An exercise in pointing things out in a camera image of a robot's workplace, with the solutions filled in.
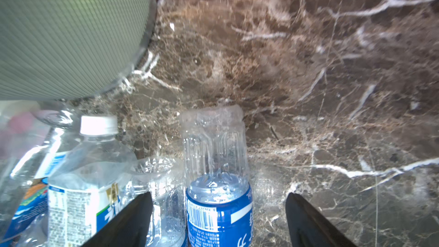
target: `brown marble countertop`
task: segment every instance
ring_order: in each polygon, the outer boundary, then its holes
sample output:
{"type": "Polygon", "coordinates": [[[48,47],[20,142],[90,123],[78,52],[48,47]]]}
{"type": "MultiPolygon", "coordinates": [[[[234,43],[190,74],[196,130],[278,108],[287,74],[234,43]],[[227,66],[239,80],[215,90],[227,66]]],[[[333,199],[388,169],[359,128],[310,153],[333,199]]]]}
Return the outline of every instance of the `brown marble countertop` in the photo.
{"type": "Polygon", "coordinates": [[[74,101],[139,158],[182,156],[178,115],[239,104],[254,247],[290,246],[300,193],[358,246],[439,242],[439,0],[159,0],[138,70],[74,101]]]}

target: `white label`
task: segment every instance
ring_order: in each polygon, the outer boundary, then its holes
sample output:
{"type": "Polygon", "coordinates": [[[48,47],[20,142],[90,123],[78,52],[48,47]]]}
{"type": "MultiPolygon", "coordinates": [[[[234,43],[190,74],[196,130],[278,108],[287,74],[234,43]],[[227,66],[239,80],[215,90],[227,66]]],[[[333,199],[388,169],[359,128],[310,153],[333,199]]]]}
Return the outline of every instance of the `white label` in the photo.
{"type": "Polygon", "coordinates": [[[218,232],[218,213],[216,207],[205,207],[187,200],[189,222],[198,229],[218,232]]]}
{"type": "Polygon", "coordinates": [[[61,165],[67,152],[48,153],[35,174],[35,179],[47,178],[61,165]]]}
{"type": "Polygon", "coordinates": [[[121,210],[117,183],[100,191],[49,186],[49,246],[79,247],[121,210]]]}

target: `bottle cap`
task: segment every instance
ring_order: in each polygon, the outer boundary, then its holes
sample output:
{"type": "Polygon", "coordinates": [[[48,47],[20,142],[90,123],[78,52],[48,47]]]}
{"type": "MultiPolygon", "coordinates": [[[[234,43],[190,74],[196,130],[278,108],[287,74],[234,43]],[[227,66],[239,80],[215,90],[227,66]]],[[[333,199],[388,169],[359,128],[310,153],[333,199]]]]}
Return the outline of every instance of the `bottle cap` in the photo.
{"type": "Polygon", "coordinates": [[[84,115],[81,117],[81,134],[117,134],[117,117],[107,115],[84,115]]]}

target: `gray ribbed object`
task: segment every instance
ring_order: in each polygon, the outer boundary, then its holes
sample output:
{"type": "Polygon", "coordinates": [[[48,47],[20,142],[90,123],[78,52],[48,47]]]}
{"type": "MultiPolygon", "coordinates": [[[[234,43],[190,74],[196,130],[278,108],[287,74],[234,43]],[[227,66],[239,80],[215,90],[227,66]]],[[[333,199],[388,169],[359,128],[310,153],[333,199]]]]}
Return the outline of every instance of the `gray ribbed object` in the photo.
{"type": "Polygon", "coordinates": [[[0,99],[91,96],[143,56],[155,0],[0,0],[0,99]]]}

